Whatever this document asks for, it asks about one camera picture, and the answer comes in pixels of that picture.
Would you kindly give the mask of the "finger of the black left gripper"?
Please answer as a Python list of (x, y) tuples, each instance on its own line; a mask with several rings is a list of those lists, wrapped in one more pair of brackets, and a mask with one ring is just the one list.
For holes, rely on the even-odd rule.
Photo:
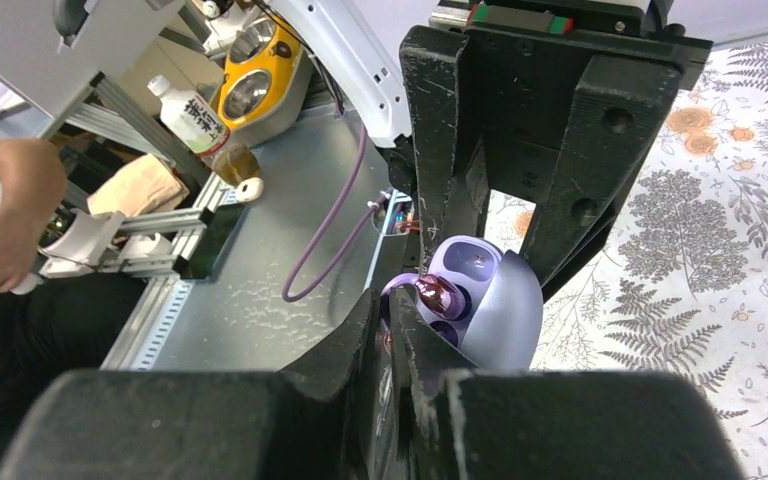
[(417, 25), (399, 56), (412, 125), (420, 267), (427, 269), (443, 240), (477, 233), (487, 193), (481, 175), (469, 173), (480, 138), (469, 94), (474, 49), (463, 33)]
[(578, 80), (560, 153), (521, 248), (550, 299), (598, 250), (607, 211), (678, 91), (673, 66), (596, 55)]

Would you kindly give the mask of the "purple single earbud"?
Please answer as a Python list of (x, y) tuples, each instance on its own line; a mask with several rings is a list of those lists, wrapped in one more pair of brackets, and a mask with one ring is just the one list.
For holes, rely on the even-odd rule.
[(464, 290), (442, 276), (430, 273), (402, 273), (395, 276), (384, 286), (382, 301), (387, 303), (390, 292), (403, 286), (413, 286), (419, 301), (443, 320), (458, 321), (469, 313), (470, 301)]

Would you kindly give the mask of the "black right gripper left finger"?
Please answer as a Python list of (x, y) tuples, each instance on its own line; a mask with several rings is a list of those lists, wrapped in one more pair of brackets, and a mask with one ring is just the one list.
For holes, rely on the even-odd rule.
[(73, 370), (34, 403), (0, 479), (366, 479), (374, 293), (278, 371)]

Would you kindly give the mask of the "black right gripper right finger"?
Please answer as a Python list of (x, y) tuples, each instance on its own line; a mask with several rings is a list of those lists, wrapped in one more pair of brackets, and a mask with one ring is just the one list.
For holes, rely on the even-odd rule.
[(389, 296), (397, 455), (411, 479), (739, 479), (707, 401), (660, 372), (482, 370)]

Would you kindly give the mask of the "purple earbud case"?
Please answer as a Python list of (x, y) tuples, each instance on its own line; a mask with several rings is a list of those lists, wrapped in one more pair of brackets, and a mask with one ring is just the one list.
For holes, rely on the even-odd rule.
[(421, 317), (438, 335), (481, 368), (529, 368), (541, 332), (543, 294), (519, 254), (502, 252), (477, 237), (453, 236), (435, 251), (427, 273), (456, 284), (470, 301), (466, 317), (447, 321), (429, 311), (417, 294)]

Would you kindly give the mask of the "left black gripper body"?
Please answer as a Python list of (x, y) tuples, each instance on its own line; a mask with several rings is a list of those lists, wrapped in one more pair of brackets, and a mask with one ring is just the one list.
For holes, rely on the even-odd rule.
[(430, 25), (469, 38), (467, 89), (477, 103), (493, 190), (543, 201), (573, 105), (595, 57), (611, 81), (642, 86), (642, 69), (622, 60), (670, 66), (692, 88), (713, 43), (688, 37), (667, 16), (669, 1), (441, 1)]

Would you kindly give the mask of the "person bare hand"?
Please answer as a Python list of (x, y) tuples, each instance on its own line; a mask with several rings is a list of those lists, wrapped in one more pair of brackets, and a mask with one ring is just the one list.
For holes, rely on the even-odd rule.
[(30, 273), (47, 220), (0, 210), (0, 293), (17, 287)]

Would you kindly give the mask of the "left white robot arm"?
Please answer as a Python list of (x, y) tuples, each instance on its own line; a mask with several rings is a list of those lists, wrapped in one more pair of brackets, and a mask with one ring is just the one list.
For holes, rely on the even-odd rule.
[(414, 200), (423, 266), (480, 234), (491, 191), (532, 202), (520, 256), (552, 297), (605, 245), (712, 42), (667, 1), (440, 1), (397, 56), (352, 1), (267, 1), (322, 63)]

